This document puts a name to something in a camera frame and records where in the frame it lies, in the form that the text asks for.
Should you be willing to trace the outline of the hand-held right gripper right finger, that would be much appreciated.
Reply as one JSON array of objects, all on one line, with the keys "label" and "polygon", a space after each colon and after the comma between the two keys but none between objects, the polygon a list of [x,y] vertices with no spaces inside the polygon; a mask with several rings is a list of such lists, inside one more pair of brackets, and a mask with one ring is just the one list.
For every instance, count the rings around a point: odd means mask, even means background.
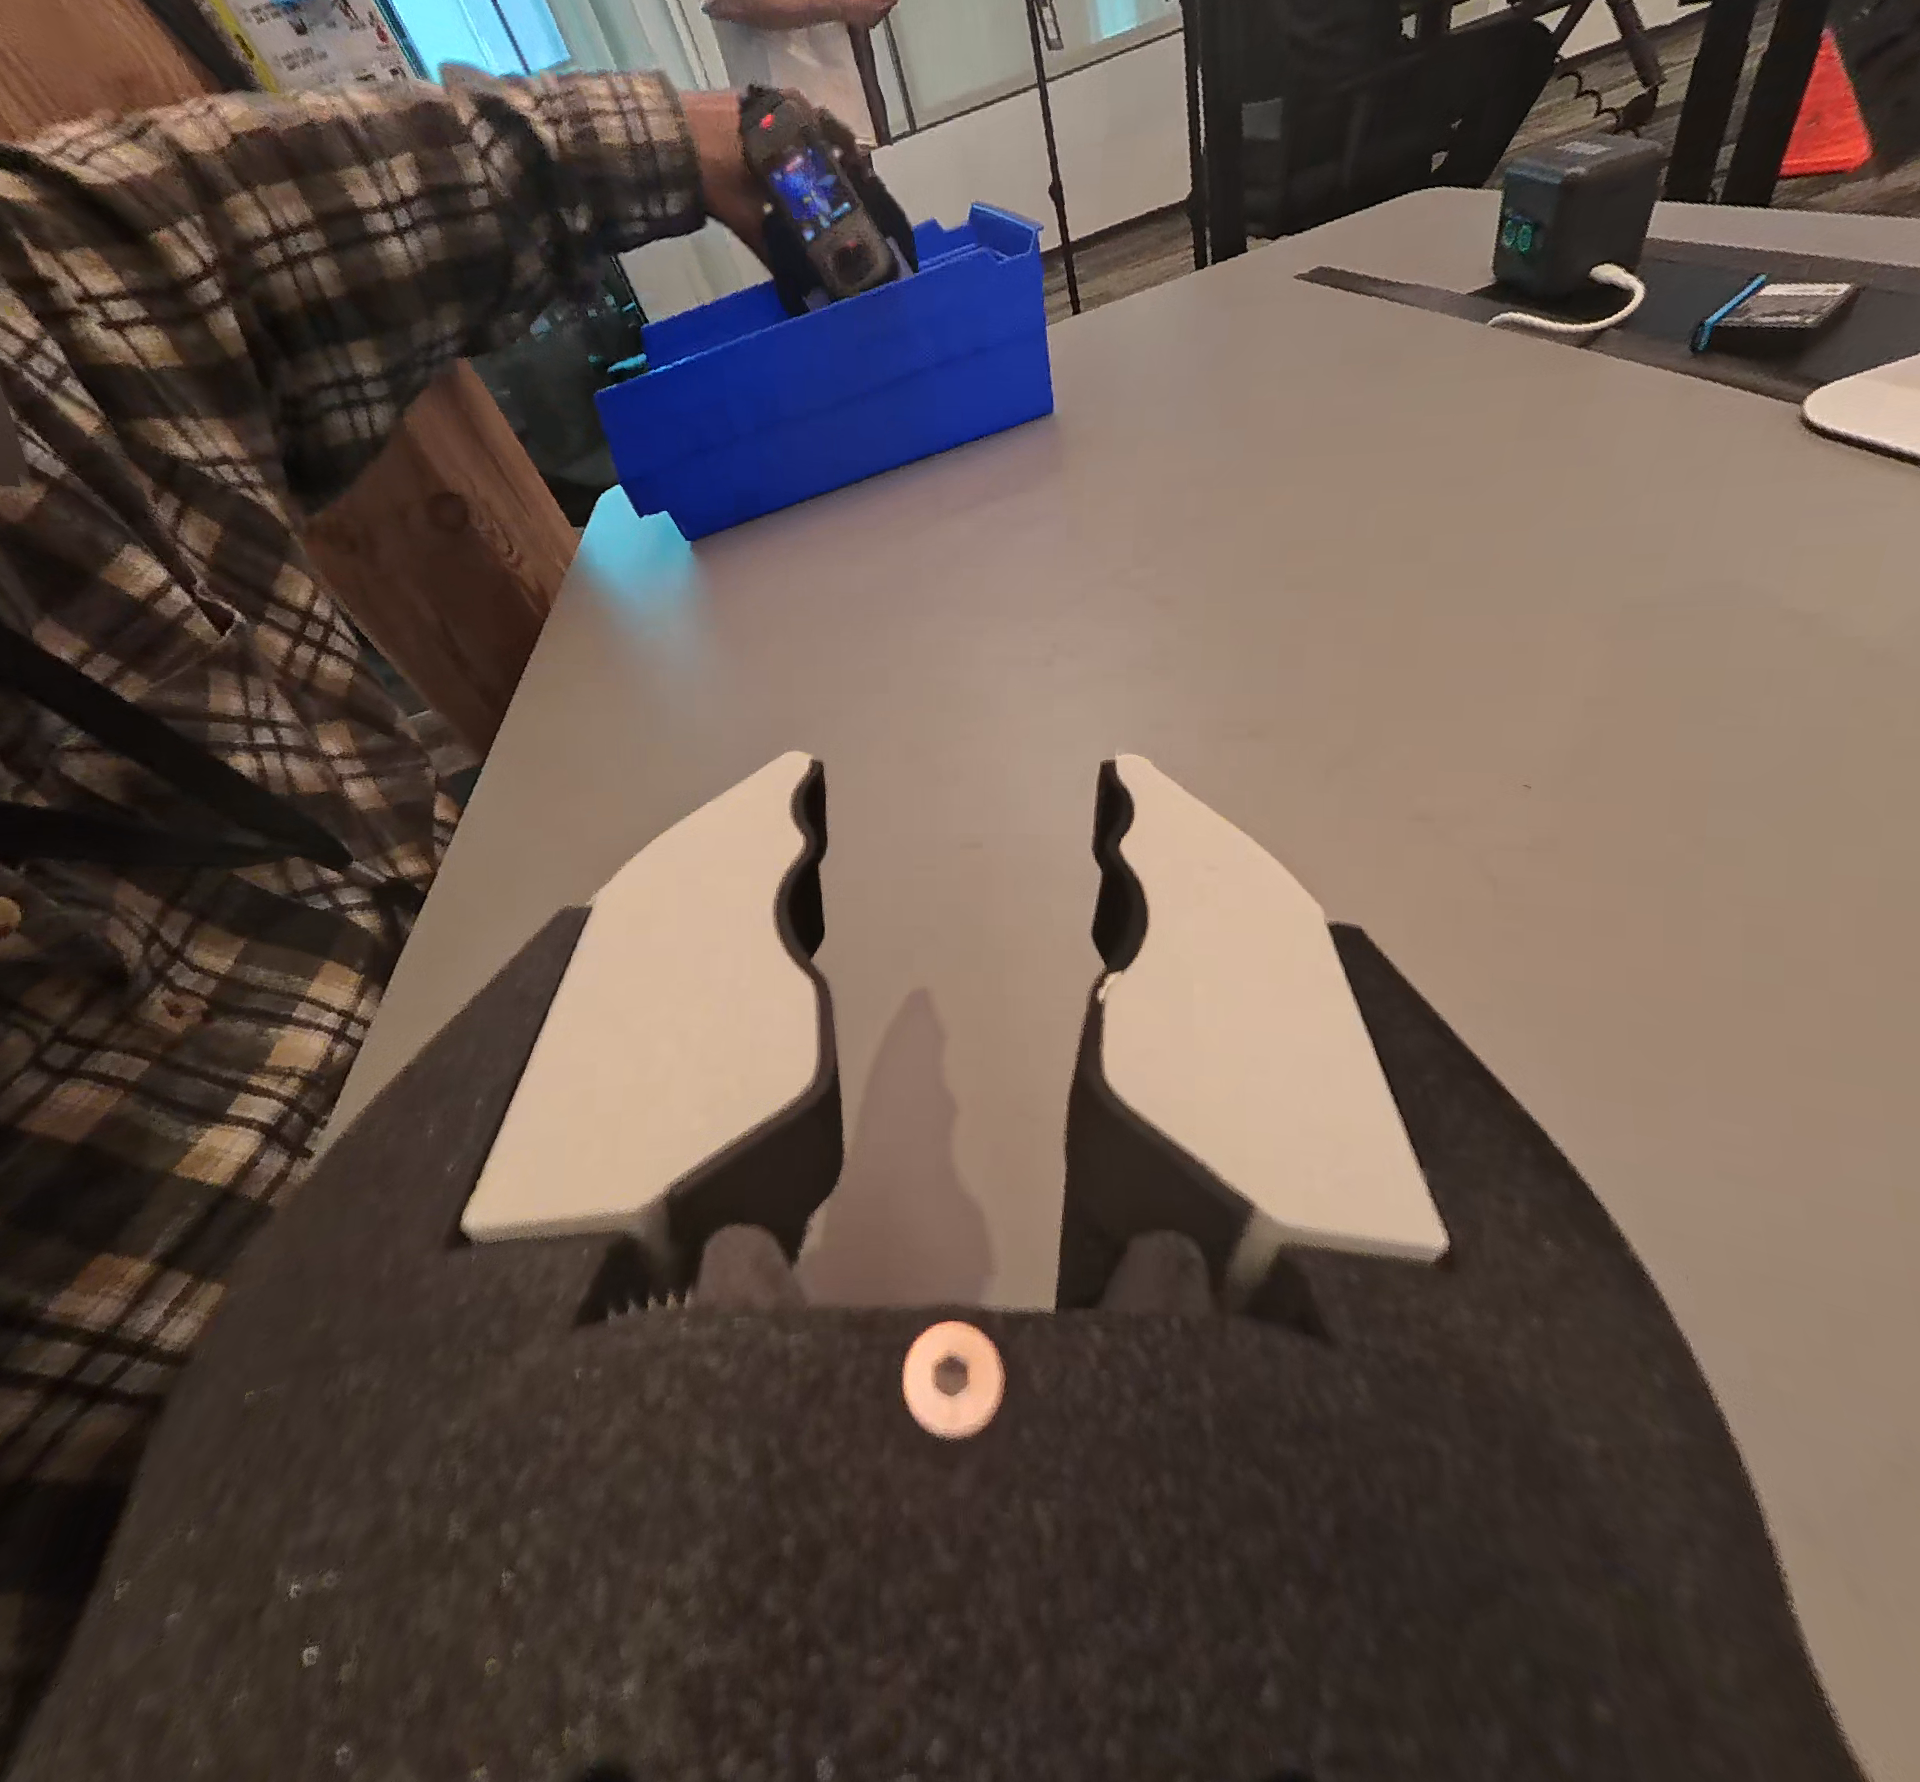
[{"label": "hand-held right gripper right finger", "polygon": [[1098,767],[1100,974],[1065,1120],[1065,1262],[1438,1265],[1450,1235],[1346,974],[1279,859],[1142,756]]}]

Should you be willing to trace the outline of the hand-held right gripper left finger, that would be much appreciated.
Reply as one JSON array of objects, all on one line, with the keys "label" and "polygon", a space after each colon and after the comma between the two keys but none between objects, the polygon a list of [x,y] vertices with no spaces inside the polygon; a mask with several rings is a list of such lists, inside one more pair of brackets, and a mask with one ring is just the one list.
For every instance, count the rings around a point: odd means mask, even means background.
[{"label": "hand-held right gripper left finger", "polygon": [[826,767],[789,751],[592,897],[461,1217],[469,1241],[803,1241],[845,1167]]}]

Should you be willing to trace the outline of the blue plastic bin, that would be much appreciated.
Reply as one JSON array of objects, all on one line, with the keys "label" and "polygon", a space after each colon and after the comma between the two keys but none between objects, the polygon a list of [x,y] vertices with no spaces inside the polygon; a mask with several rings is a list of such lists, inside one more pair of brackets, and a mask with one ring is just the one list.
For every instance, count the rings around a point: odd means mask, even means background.
[{"label": "blue plastic bin", "polygon": [[1039,224],[975,204],[915,238],[915,274],[849,301],[760,281],[646,324],[595,394],[632,512],[698,541],[1049,415]]}]

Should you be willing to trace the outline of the person's left forearm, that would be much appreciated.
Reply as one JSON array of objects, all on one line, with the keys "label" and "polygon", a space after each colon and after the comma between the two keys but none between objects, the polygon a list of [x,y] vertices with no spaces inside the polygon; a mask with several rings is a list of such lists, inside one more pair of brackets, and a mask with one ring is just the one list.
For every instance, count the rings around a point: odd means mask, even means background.
[{"label": "person's left forearm", "polygon": [[519,340],[605,264],[719,207],[692,97],[642,75],[415,84],[321,138],[275,402],[292,486],[339,494],[456,361]]}]

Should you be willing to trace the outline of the person's left hand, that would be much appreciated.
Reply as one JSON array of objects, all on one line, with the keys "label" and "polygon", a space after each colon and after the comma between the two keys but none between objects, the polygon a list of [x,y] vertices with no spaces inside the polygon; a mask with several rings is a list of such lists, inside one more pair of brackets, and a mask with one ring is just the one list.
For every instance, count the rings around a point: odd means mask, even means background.
[{"label": "person's left hand", "polygon": [[680,90],[680,108],[704,219],[731,231],[756,258],[765,258],[771,198],[747,162],[740,97],[733,90]]}]

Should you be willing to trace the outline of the yellow and white sign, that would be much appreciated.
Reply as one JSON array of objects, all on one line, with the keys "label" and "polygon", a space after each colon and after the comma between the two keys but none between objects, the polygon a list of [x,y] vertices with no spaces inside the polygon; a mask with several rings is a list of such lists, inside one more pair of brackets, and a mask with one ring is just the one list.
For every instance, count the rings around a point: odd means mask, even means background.
[{"label": "yellow and white sign", "polygon": [[269,92],[415,81],[378,0],[193,0]]}]

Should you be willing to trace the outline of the black device with green buttons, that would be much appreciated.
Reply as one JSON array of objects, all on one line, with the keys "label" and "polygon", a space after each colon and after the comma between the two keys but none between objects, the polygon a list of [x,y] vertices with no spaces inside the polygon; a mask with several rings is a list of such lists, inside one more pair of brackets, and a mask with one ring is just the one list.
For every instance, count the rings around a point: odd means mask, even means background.
[{"label": "black device with green buttons", "polygon": [[1500,188],[1494,284],[1538,304],[1635,271],[1662,198],[1666,149],[1641,138],[1568,138],[1514,160]]}]

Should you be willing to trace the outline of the black desk mat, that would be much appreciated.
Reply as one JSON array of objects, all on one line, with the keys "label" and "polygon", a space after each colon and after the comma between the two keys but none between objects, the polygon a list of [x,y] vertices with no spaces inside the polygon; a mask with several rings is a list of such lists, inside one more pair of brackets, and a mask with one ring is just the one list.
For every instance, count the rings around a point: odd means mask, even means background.
[{"label": "black desk mat", "polygon": [[[1619,329],[1589,339],[1585,345],[1592,353],[1728,383],[1778,402],[1800,402],[1815,388],[1919,350],[1914,264],[1652,238],[1635,271],[1646,287],[1645,304]],[[1790,287],[1836,281],[1853,296],[1812,330],[1749,337],[1733,316],[1715,320],[1715,311],[1753,278],[1765,278],[1765,285]],[[1311,266],[1299,274],[1299,281],[1479,324],[1506,309],[1589,322],[1620,304],[1619,291],[1593,284],[1542,301],[1494,278],[1458,290],[1338,264]]]}]

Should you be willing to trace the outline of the instruction sign on white stand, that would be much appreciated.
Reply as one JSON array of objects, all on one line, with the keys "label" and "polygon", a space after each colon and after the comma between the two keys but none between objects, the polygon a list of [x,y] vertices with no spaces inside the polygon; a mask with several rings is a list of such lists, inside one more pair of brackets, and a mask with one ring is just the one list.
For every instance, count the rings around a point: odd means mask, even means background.
[{"label": "instruction sign on white stand", "polygon": [[1919,463],[1919,383],[1920,361],[1911,353],[1814,388],[1799,415],[1823,437]]}]

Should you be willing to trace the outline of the black calculator with blue edge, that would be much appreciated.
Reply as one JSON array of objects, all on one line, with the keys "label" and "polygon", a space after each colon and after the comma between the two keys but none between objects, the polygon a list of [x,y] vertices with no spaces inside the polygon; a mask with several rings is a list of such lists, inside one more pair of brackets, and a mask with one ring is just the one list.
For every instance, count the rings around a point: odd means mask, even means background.
[{"label": "black calculator with blue edge", "polygon": [[1826,337],[1857,304],[1857,281],[1756,275],[1693,329],[1693,355],[1784,359]]}]

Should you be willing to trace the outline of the orange traffic cone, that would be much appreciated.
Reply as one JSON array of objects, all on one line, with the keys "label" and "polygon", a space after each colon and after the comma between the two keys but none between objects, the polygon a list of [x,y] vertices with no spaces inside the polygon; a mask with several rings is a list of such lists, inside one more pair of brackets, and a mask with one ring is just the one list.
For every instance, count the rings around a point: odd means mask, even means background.
[{"label": "orange traffic cone", "polygon": [[1873,155],[1875,146],[1836,33],[1823,28],[1781,164],[1781,180],[1848,177]]}]

